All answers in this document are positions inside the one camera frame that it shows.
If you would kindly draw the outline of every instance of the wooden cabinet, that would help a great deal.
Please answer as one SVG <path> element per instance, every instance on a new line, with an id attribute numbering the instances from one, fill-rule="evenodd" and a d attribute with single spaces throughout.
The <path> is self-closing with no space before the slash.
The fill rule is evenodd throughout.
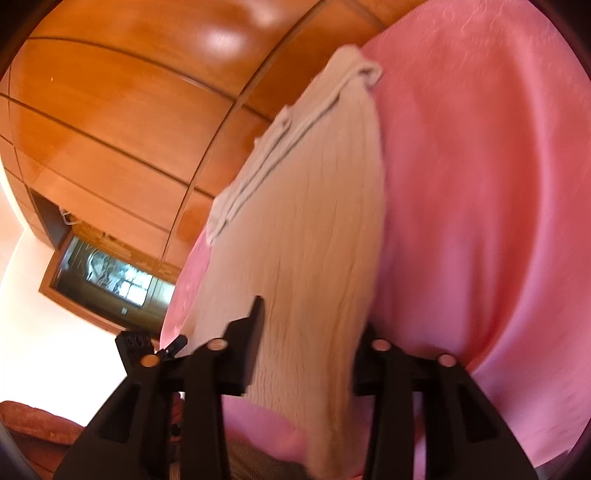
<path id="1" fill-rule="evenodd" d="M 175 278 L 277 112 L 421 1 L 63 0 L 0 80 L 0 155 L 35 234 L 55 245 L 60 206 Z"/>
<path id="2" fill-rule="evenodd" d="M 342 0 L 330 0 L 301 30 L 279 47 L 267 72 L 255 86 L 247 104 L 274 118 L 284 105 L 292 105 L 337 48 L 363 45 L 380 27 Z"/>

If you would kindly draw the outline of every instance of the white towel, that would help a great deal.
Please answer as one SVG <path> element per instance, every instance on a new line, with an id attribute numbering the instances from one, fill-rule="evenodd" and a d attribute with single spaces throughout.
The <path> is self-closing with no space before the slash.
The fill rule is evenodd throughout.
<path id="1" fill-rule="evenodd" d="M 363 452 L 351 385 L 384 228 L 379 123 L 367 91 L 380 72 L 342 47 L 277 116 L 213 204 L 210 262 L 182 332 L 193 350 L 264 297 L 246 397 L 306 432 L 306 467 L 321 479 L 353 474 Z"/>

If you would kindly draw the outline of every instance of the wooden panel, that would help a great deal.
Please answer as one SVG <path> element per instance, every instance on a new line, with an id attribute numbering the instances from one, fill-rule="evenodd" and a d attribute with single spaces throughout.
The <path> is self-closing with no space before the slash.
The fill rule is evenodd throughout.
<path id="1" fill-rule="evenodd" d="M 33 36 L 121 48 L 236 96 L 316 1 L 65 0 Z"/>
<path id="2" fill-rule="evenodd" d="M 2 166 L 22 180 L 14 147 L 2 137 L 0 137 L 0 157 L 2 157 Z"/>
<path id="3" fill-rule="evenodd" d="M 0 137 L 4 137 L 10 142 L 12 141 L 10 119 L 8 116 L 8 99 L 6 97 L 0 97 Z"/>
<path id="4" fill-rule="evenodd" d="M 37 212 L 26 207 L 18 200 L 17 200 L 17 203 L 18 203 L 18 206 L 21 208 L 21 212 L 25 216 L 25 219 L 27 220 L 29 225 L 39 229 L 41 232 L 44 232 L 45 229 L 43 227 L 43 224 L 41 223 L 41 220 L 39 220 L 39 217 L 37 216 Z"/>
<path id="5" fill-rule="evenodd" d="M 17 151 L 22 175 L 36 192 L 121 241 L 161 258 L 167 233 L 118 209 Z"/>
<path id="6" fill-rule="evenodd" d="M 8 68 L 8 70 L 6 71 L 4 76 L 2 77 L 2 80 L 0 80 L 0 93 L 3 93 L 4 95 L 8 95 L 9 77 L 10 77 L 10 67 Z"/>
<path id="7" fill-rule="evenodd" d="M 66 225 L 60 208 L 55 203 L 50 202 L 34 190 L 29 190 L 29 193 L 51 244 L 56 248 L 61 248 L 66 238 L 70 235 L 72 226 Z"/>
<path id="8" fill-rule="evenodd" d="M 219 194 L 238 174 L 269 122 L 240 108 L 224 123 L 204 161 L 197 187 L 211 195 Z"/>
<path id="9" fill-rule="evenodd" d="M 161 262 L 158 266 L 156 276 L 170 283 L 176 283 L 180 273 L 181 269 L 179 267 L 175 267 L 174 265 L 168 264 L 166 262 Z"/>
<path id="10" fill-rule="evenodd" d="M 14 197 L 19 202 L 26 205 L 27 208 L 35 210 L 35 207 L 33 206 L 33 202 L 29 197 L 29 192 L 27 191 L 27 187 L 25 187 L 25 184 L 8 171 L 6 172 L 6 177 L 8 178 L 8 183 L 10 185 Z"/>
<path id="11" fill-rule="evenodd" d="M 230 108 L 168 70 L 56 40 L 25 43 L 12 63 L 11 96 L 186 183 Z"/>
<path id="12" fill-rule="evenodd" d="M 191 253 L 197 237 L 203 230 L 212 200 L 199 192 L 193 192 L 185 207 L 177 230 L 171 235 L 168 252 L 164 257 L 168 263 L 182 267 Z"/>
<path id="13" fill-rule="evenodd" d="M 361 46 L 378 33 L 378 27 L 357 9 L 339 0 L 328 2 L 279 52 L 248 105 L 273 118 L 298 99 L 338 47 Z"/>
<path id="14" fill-rule="evenodd" d="M 357 0 L 385 25 L 392 25 L 425 0 Z"/>
<path id="15" fill-rule="evenodd" d="M 49 248 L 51 248 L 52 250 L 55 250 L 55 247 L 51 243 L 51 240 L 49 240 L 49 237 L 43 231 L 39 230 L 37 227 L 32 226 L 32 225 L 31 225 L 31 231 L 33 232 L 33 235 L 35 235 L 39 240 L 41 240 Z"/>
<path id="16" fill-rule="evenodd" d="M 92 193 L 170 230 L 187 188 L 176 180 L 17 104 L 14 144 Z"/>

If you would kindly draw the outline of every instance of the black clamp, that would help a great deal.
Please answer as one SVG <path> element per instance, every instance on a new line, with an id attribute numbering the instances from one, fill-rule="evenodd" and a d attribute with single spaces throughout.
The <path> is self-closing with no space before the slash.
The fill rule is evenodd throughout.
<path id="1" fill-rule="evenodd" d="M 181 477 L 229 480 L 221 395 L 242 395 L 250 384 L 264 316 L 257 297 L 249 316 L 230 323 L 222 338 L 178 359 L 170 353 L 182 339 L 168 353 L 142 342 L 119 348 L 128 376 L 68 450 L 54 480 L 168 479 L 171 403 L 180 391 L 186 393 Z"/>
<path id="2" fill-rule="evenodd" d="M 423 397 L 426 480 L 538 479 L 501 415 L 452 355 L 407 355 L 368 327 L 354 389 L 376 397 L 363 480 L 412 480 L 413 392 Z"/>
<path id="3" fill-rule="evenodd" d="M 263 322 L 257 297 L 250 315 L 230 323 L 222 338 L 179 359 L 173 357 L 185 338 L 154 353 L 141 333 L 122 335 L 118 348 L 128 377 L 54 479 L 167 480 L 171 398 L 184 391 L 181 479 L 229 480 L 221 395 L 242 395 L 250 384 Z M 537 480 L 510 429 L 455 357 L 407 355 L 368 327 L 353 387 L 356 395 L 376 398 L 363 480 L 413 480 L 413 392 L 423 395 L 427 480 Z"/>

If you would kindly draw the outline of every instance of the pink cloth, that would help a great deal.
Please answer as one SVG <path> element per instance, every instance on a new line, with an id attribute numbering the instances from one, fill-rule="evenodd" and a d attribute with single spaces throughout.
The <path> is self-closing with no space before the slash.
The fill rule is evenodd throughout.
<path id="1" fill-rule="evenodd" d="M 376 326 L 408 353 L 458 355 L 544 463 L 591 416 L 589 79 L 527 0 L 430 0 L 364 53 L 384 68 Z M 200 238 L 163 344 L 208 260 Z M 305 438 L 284 420 L 240 399 L 225 406 L 234 434 L 302 460 Z"/>

